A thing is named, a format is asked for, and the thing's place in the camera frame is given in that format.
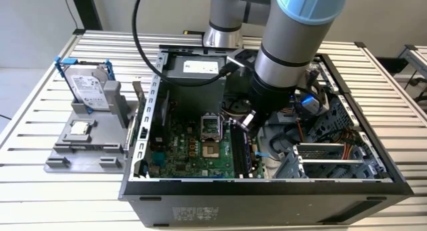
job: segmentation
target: power supply label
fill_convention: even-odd
[[[218,63],[210,61],[193,61],[186,60],[184,62],[184,73],[200,73],[200,74],[218,74]]]
[[[176,221],[214,221],[218,207],[172,207]]]
[[[93,110],[108,110],[100,81],[93,76],[72,75],[72,82],[82,103]]]

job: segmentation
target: black cable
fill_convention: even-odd
[[[246,115],[248,112],[238,112],[238,111],[233,111],[229,108],[222,107],[221,108],[222,111],[225,111],[226,113],[230,113],[232,115]]]
[[[66,4],[66,8],[68,8],[69,15],[70,15],[72,20],[73,20],[74,29],[77,29],[77,28],[78,28],[78,27],[77,27],[77,22],[76,22],[76,19],[74,19],[74,16],[73,16],[72,10],[69,9],[68,0],[65,0],[65,4]]]
[[[1,117],[1,118],[5,118],[6,120],[12,120],[8,116],[4,116],[4,115],[1,115],[1,114],[0,114],[0,117]]]
[[[213,83],[216,80],[218,80],[221,77],[225,76],[225,72],[224,70],[220,70],[218,71],[218,74],[212,77],[209,80],[206,81],[202,81],[202,82],[198,82],[198,83],[185,83],[185,82],[176,82],[176,80],[170,79],[169,77],[166,77],[157,69],[156,67],[152,65],[152,63],[149,62],[146,56],[145,56],[145,53],[142,51],[142,48],[141,48],[141,44],[140,44],[140,39],[138,39],[138,33],[137,33],[137,30],[136,30],[136,17],[137,17],[137,12],[138,12],[138,6],[140,6],[140,2],[141,0],[136,0],[134,1],[134,7],[133,7],[133,12],[132,12],[132,36],[133,36],[133,41],[134,41],[134,46],[136,46],[136,49],[137,49],[137,52],[140,54],[140,57],[141,59],[144,60],[148,68],[152,70],[152,72],[165,81],[168,82],[169,84],[172,85],[176,85],[176,86],[181,86],[181,87],[200,87],[200,86],[204,86],[204,85],[208,85],[210,83]]]
[[[415,70],[415,72],[412,73],[411,78],[408,79],[408,81],[407,81],[407,83],[405,83],[404,90],[407,90],[407,87],[408,87],[408,85],[409,85],[409,82],[411,82],[411,80],[412,80],[412,78],[413,78],[413,76],[415,76],[416,72],[417,72],[417,71]]]
[[[343,129],[335,129],[333,131],[331,132],[327,132],[325,134],[323,134],[316,141],[313,141],[313,143],[321,143],[324,140],[327,140],[325,138],[339,132],[343,132],[345,130],[345,128]]]
[[[271,156],[264,156],[265,158],[269,158],[269,159],[272,159],[273,161],[276,161],[276,162],[280,162],[280,160],[279,159],[275,159],[273,157],[271,157]]]
[[[427,100],[427,95],[419,96],[413,99],[415,103],[419,103],[420,101],[425,101],[425,100]]]

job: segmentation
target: aluminum extrusion table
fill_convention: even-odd
[[[150,60],[161,44],[201,45],[198,35],[141,34],[138,38]],[[244,38],[245,48],[257,49],[260,42],[260,38]],[[415,197],[351,226],[297,227],[297,230],[424,231],[427,116],[367,48],[351,42],[324,41],[319,53],[329,55]],[[86,31],[82,35],[74,34],[60,56],[93,62],[109,58],[126,99],[136,99],[132,81],[140,80],[148,90],[152,71],[141,60],[129,33]],[[0,226],[1,231],[144,229],[129,204],[117,201],[121,174],[52,174],[42,170],[72,111],[70,100],[66,84],[50,65],[0,135],[0,224],[5,224]]]

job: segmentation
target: wire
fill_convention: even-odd
[[[275,159],[273,157],[271,157],[268,153],[254,152],[254,155],[258,156],[258,157],[269,158],[269,159],[272,159],[272,160],[276,161],[276,162],[280,162],[280,160],[279,160],[279,159]]]
[[[347,143],[344,143],[344,151],[341,152],[341,157],[340,159],[344,160],[347,155]]]
[[[417,96],[416,98],[413,98],[415,103],[419,103],[420,101],[425,101],[425,100],[427,100],[427,95]]]
[[[73,16],[72,10],[69,9],[68,0],[65,0],[65,4],[66,4],[66,8],[68,8],[69,15],[70,15],[72,20],[73,20],[74,29],[77,29],[77,28],[78,28],[78,27],[77,27],[77,22],[76,22],[76,19],[74,19],[74,16]]]
[[[141,48],[141,43],[140,43],[140,39],[138,39],[138,34],[137,34],[137,30],[136,30],[136,17],[137,17],[137,12],[138,12],[138,6],[140,6],[140,2],[141,0],[136,0],[134,1],[134,7],[133,7],[133,12],[132,12],[132,36],[133,36],[133,41],[134,41],[134,46],[138,52],[138,55],[141,57],[141,59],[144,60],[148,68],[152,70],[152,72],[169,84],[180,86],[180,87],[200,87],[204,85],[208,85],[210,83],[213,83],[216,80],[218,80],[222,76],[225,76],[225,72],[224,70],[218,71],[218,74],[212,77],[209,80],[202,81],[202,82],[197,82],[197,83],[185,83],[185,82],[177,82],[176,80],[173,80],[172,78],[166,77],[157,69],[156,67],[152,65],[150,61],[148,60],[145,53],[142,51]]]
[[[1,117],[1,118],[5,118],[6,120],[12,120],[8,116],[4,116],[4,115],[1,115],[1,114],[0,114],[0,117]]]
[[[333,135],[333,134],[336,134],[336,133],[339,133],[339,132],[344,132],[344,131],[345,131],[345,129],[343,128],[343,129],[335,129],[333,131],[327,132],[325,134],[323,134],[323,135],[317,138],[317,140],[316,140],[313,143],[321,143],[321,142],[323,142],[321,139],[324,139],[325,137],[328,137],[328,136],[331,136],[331,135]]]
[[[248,114],[248,112],[236,112],[236,111],[233,111],[233,110],[230,110],[230,109],[228,109],[228,108],[225,108],[225,107],[222,107],[220,110],[221,110],[225,114],[228,114],[229,116],[233,116],[233,117],[241,117],[241,116],[244,116],[244,115]]]
[[[407,83],[405,83],[405,85],[404,85],[404,90],[407,90],[407,87],[408,87],[408,85],[409,85],[409,82],[411,82],[411,80],[412,80],[412,78],[413,78],[413,76],[415,76],[416,72],[417,72],[417,71],[415,70],[415,72],[412,73],[411,78],[408,79],[408,81],[407,81]]]
[[[300,125],[300,118],[296,119],[296,126],[297,126],[297,132],[299,132],[299,139],[304,143],[304,135],[303,135],[303,129]]]
[[[242,116],[244,116],[244,114],[236,114],[236,113],[232,113],[232,112],[225,111],[224,108],[221,108],[221,111],[222,111],[225,114],[228,114],[229,116],[232,116],[232,117],[242,117]]]
[[[345,159],[349,159],[349,154],[351,154],[351,152],[352,152],[353,146],[355,146],[355,145],[351,145],[349,148],[348,148],[348,150],[347,150],[347,158],[345,158]]]
[[[269,159],[272,159],[273,161],[280,162],[280,160],[279,160],[279,159],[275,159],[275,158],[273,158],[273,157],[271,157],[271,156],[268,156],[268,157],[265,157],[265,158],[269,158]]]

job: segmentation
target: metal frame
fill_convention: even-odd
[[[138,37],[150,61],[157,56],[157,46],[160,44],[201,45],[200,35],[140,34]],[[260,42],[260,38],[244,38],[245,48],[256,49]],[[412,110],[411,105],[404,100],[405,98],[401,98],[395,91],[395,84],[376,78],[381,75],[380,70],[372,65],[365,54],[353,43],[324,41],[317,52],[328,54],[336,66],[336,71],[341,74],[343,81],[351,90],[355,105],[360,108],[387,153],[415,192],[413,197],[351,226],[333,226],[333,228],[339,231],[381,231],[395,229],[397,226],[397,230],[423,231],[427,228],[427,129],[421,121],[423,118],[419,118],[416,110]],[[124,91],[121,94],[125,95],[126,99],[136,99],[136,96],[129,95],[129,92],[133,93],[132,81],[138,80],[146,95],[152,73],[140,60],[129,33],[86,31],[78,37],[70,37],[61,54],[62,57],[70,56],[85,61],[101,62],[105,58],[110,58],[116,79],[122,82]],[[18,217],[18,220],[10,218],[6,223],[20,223],[22,229],[30,230],[38,229],[40,225],[46,230],[57,230],[64,225],[69,229],[81,229],[81,227],[90,229],[112,229],[113,227],[141,229],[144,227],[138,221],[122,222],[136,219],[130,207],[126,206],[122,209],[128,212],[116,212],[117,205],[122,207],[122,204],[117,204],[118,201],[114,201],[117,197],[114,192],[117,192],[120,186],[121,175],[78,174],[76,176],[45,174],[42,172],[42,165],[50,153],[50,150],[46,149],[57,139],[64,127],[62,124],[69,116],[66,107],[69,107],[72,95],[69,91],[65,91],[64,85],[65,83],[56,75],[53,66],[50,66],[9,125],[0,134],[0,163],[4,164],[0,167],[0,182],[1,191],[6,193],[1,196],[0,202],[9,202],[8,205],[14,207],[16,210],[25,209],[28,205],[42,207],[45,211],[54,210],[57,215],[42,214],[42,218],[37,218],[26,212],[14,215],[12,210],[10,215],[13,218]],[[389,105],[385,105],[389,103],[401,105],[389,107]],[[14,195],[17,190],[22,189],[57,190],[60,192],[52,195],[52,193],[33,191],[18,192],[18,195]],[[84,190],[84,195],[81,192],[76,192],[76,189]],[[90,201],[82,204],[78,200]],[[102,206],[104,200],[108,200],[106,202],[110,205]],[[68,215],[66,212],[76,208],[76,205],[81,209],[73,215]],[[97,205],[102,207],[101,211],[104,212],[97,212],[94,215],[90,211],[94,210]],[[315,229],[312,226],[279,227],[283,230],[295,228],[301,230]]]
[[[72,0],[78,12],[82,27],[86,30],[102,30],[93,0]]]

